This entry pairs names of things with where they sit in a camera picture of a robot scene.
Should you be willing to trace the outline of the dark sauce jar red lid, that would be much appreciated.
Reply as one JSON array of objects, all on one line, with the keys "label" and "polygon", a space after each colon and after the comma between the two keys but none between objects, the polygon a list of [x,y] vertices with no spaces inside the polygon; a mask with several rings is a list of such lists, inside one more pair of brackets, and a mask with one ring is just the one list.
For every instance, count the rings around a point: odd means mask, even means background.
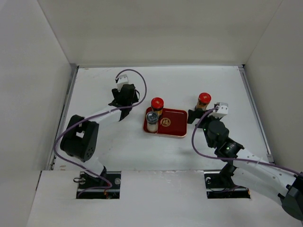
[{"label": "dark sauce jar red lid", "polygon": [[162,117],[164,100],[160,97],[155,97],[151,100],[151,108],[153,112],[156,112],[159,118]]}]

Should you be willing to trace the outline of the clear bottle white contents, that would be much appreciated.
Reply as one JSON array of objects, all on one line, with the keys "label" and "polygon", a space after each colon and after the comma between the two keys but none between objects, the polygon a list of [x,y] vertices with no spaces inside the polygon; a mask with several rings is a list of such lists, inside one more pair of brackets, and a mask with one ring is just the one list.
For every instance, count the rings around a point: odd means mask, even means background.
[{"label": "clear bottle white contents", "polygon": [[158,130],[159,116],[156,112],[150,111],[146,114],[147,131],[156,132]]}]

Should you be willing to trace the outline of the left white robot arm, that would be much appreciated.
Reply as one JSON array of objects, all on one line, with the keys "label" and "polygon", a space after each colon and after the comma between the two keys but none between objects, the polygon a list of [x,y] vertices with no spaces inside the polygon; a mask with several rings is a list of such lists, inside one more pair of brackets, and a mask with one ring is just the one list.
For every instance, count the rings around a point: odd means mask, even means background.
[{"label": "left white robot arm", "polygon": [[100,112],[90,117],[73,115],[60,142],[60,150],[71,157],[70,160],[62,159],[82,168],[90,176],[90,183],[98,189],[106,184],[105,167],[94,154],[99,128],[122,121],[139,102],[139,92],[134,84],[118,85],[112,89],[112,94],[113,101]]}]

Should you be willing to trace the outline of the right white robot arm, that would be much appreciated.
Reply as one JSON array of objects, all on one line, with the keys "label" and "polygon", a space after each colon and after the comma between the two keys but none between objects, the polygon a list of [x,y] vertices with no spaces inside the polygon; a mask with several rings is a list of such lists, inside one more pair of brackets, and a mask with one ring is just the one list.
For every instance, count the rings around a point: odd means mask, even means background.
[{"label": "right white robot arm", "polygon": [[225,187],[233,184],[247,187],[279,204],[291,217],[303,219],[303,174],[290,168],[277,166],[249,152],[229,137],[229,130],[221,119],[228,113],[228,107],[216,105],[209,110],[188,111],[189,124],[195,119],[195,129],[202,129],[208,147],[214,149],[214,156],[193,150],[204,158],[226,163],[220,171],[220,183]]}]

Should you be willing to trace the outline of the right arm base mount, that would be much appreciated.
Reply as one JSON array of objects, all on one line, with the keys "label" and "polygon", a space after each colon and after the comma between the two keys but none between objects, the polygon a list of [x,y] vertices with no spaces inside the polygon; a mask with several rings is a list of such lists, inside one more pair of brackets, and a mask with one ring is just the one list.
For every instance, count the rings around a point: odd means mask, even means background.
[{"label": "right arm base mount", "polygon": [[232,181],[236,167],[226,164],[222,170],[204,171],[208,199],[250,199],[248,188],[237,186]]}]

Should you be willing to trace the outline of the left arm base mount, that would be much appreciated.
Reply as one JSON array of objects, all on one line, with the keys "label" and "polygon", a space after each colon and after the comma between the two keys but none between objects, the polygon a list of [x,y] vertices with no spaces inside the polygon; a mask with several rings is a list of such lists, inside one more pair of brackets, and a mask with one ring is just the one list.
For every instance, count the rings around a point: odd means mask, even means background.
[{"label": "left arm base mount", "polygon": [[107,172],[102,176],[110,183],[99,178],[94,178],[85,172],[75,177],[73,182],[77,184],[77,199],[119,199],[121,186],[121,172]]}]

